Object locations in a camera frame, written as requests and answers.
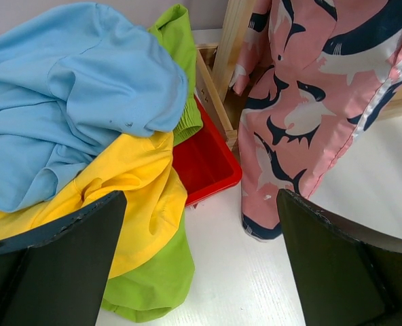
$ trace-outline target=wooden post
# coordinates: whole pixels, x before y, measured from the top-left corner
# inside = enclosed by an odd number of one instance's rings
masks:
[[[399,100],[392,99],[390,102],[388,102],[386,107],[381,111],[376,121],[400,116],[402,116],[402,98]]]
[[[207,66],[201,56],[199,50],[197,50],[196,57],[196,89],[202,106],[212,119],[216,128],[221,133],[222,137],[227,141],[227,132],[233,130],[227,113],[223,108],[221,99],[219,98],[215,85],[210,77]]]
[[[222,103],[228,91],[234,67],[251,19],[255,0],[229,0],[223,21],[212,79]]]

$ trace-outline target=pink clothing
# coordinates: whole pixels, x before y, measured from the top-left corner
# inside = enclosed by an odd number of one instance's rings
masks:
[[[238,141],[244,227],[268,239],[280,233],[278,189],[311,196],[402,84],[402,1],[258,0],[237,94],[260,64]]]

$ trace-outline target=white floor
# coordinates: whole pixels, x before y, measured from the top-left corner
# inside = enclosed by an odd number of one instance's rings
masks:
[[[402,238],[402,117],[377,122],[327,173],[315,203]],[[144,325],[305,325],[283,237],[262,243],[240,227],[240,188],[186,214],[196,264],[181,307]],[[101,311],[97,326],[133,323]]]

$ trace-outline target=shark pattern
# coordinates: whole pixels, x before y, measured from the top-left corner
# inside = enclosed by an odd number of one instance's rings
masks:
[[[281,23],[284,20],[287,20],[290,23],[290,31],[289,31],[289,34],[287,35],[287,38],[286,38],[286,41],[284,44],[284,49],[285,49],[290,40],[290,37],[292,37],[293,34],[304,32],[304,31],[306,31],[306,29],[302,25],[295,23],[295,12],[293,10],[293,5],[291,4],[291,0],[280,0],[279,6],[278,6],[278,17],[276,19],[274,33],[278,30],[279,26],[281,25]]]
[[[289,87],[289,84],[279,79],[275,74],[274,74],[274,83],[276,85],[276,94],[272,100],[270,99],[271,97],[270,91],[268,92],[268,95],[265,98],[248,97],[248,99],[246,100],[245,109],[262,110],[265,109],[266,107],[271,107],[272,105],[275,105],[280,100],[281,92],[287,89]]]
[[[299,182],[302,175],[307,171],[303,169],[295,177],[290,177],[281,167],[275,151],[256,133],[254,135],[260,140],[263,148],[257,147],[257,160],[261,167],[261,175],[258,179],[257,190],[261,189],[266,183],[276,185],[278,188],[293,187],[293,191],[300,195]]]
[[[298,104],[284,118],[290,135],[308,134],[320,126],[323,115],[335,115],[323,104],[326,94],[321,88],[300,81],[297,81],[297,87],[307,101]]]
[[[365,120],[365,123],[363,126],[363,131],[366,131],[375,122],[375,120],[379,116],[379,113],[381,112],[381,110],[393,98],[393,96],[396,94],[397,88],[399,88],[399,86],[401,86],[401,85],[402,85],[402,74],[399,77],[399,81],[388,88],[385,95],[382,97],[382,99],[379,101],[379,103],[375,106],[373,111],[369,114],[369,116]],[[348,121],[351,124],[357,125],[360,122],[362,116],[363,116],[362,114],[359,114],[355,117],[348,118]]]
[[[374,71],[383,83],[388,78],[387,60],[402,44],[402,4],[388,0],[387,4],[357,28],[328,39],[317,59],[325,59],[319,68],[323,73],[347,75],[350,85],[356,73]]]
[[[288,139],[288,141],[287,141],[288,143],[290,143],[291,141],[294,141],[295,139],[297,139],[297,141],[301,142],[302,139],[305,138],[308,142],[308,147],[309,147],[311,144],[312,137],[314,137],[314,135],[316,134],[316,131],[318,129],[318,128],[316,128],[306,134],[290,135],[290,134],[287,134],[287,129],[283,129],[283,128],[275,126],[272,123],[272,120],[270,117],[268,118],[266,124],[268,125],[269,131],[272,133],[272,137],[273,137],[272,144],[273,145],[279,144],[283,137],[286,137]]]
[[[242,65],[236,64],[228,87],[233,87],[240,76],[246,76],[247,74],[246,69]]]
[[[274,24],[273,15],[270,15],[270,17],[269,17],[269,28],[268,28],[269,43],[272,42],[272,37],[274,35],[275,27],[276,27],[277,24],[278,24],[278,21],[276,21],[276,24]]]
[[[261,33],[269,21],[270,10],[265,14],[256,14],[253,13],[251,15],[251,19],[249,20],[249,28],[254,31]]]
[[[337,10],[333,0],[314,0],[314,2],[323,8],[335,21],[338,20]]]
[[[269,65],[268,67],[266,67],[266,69],[264,70],[264,72],[257,78],[257,80],[255,80],[254,85],[257,85],[258,82],[260,81],[261,78],[263,78],[264,74],[267,73],[270,69],[275,68],[275,65]]]
[[[312,138],[322,122],[322,116],[335,115],[323,104],[322,101],[326,94],[321,88],[300,81],[297,81],[297,87],[301,97],[307,101],[298,104],[292,112],[286,115],[284,118],[286,128],[275,126],[271,117],[266,122],[273,136],[273,145],[279,144],[283,137],[288,138],[288,143],[295,139],[301,142],[305,138],[310,147]]]
[[[268,25],[270,17],[270,10],[265,14],[256,14],[253,13],[251,15],[251,19],[249,20],[248,29],[246,30],[244,41],[248,45],[249,51],[252,50],[253,46],[257,48],[257,53],[260,53],[259,45],[261,32]]]

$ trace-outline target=white wall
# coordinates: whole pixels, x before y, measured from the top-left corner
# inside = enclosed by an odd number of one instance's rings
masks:
[[[75,3],[74,0],[0,0],[0,34],[57,5]],[[121,11],[135,24],[151,25],[174,3],[189,9],[192,29],[222,27],[227,0],[102,0]]]

